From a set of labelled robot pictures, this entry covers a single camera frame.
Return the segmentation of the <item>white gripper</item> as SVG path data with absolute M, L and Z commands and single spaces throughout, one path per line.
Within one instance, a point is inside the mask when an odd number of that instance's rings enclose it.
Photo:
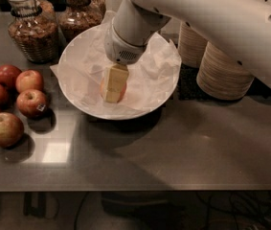
M 109 60 L 114 63 L 105 69 L 103 99 L 111 104 L 116 104 L 124 97 L 122 91 L 129 76 L 126 65 L 136 63 L 147 48 L 147 37 L 141 20 L 118 24 L 112 19 L 105 33 L 104 50 Z

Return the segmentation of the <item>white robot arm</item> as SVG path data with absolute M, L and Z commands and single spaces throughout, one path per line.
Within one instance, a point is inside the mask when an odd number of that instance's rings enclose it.
M 271 5 L 259 0 L 123 0 L 105 33 L 107 57 L 136 63 L 172 18 L 189 23 L 271 88 Z

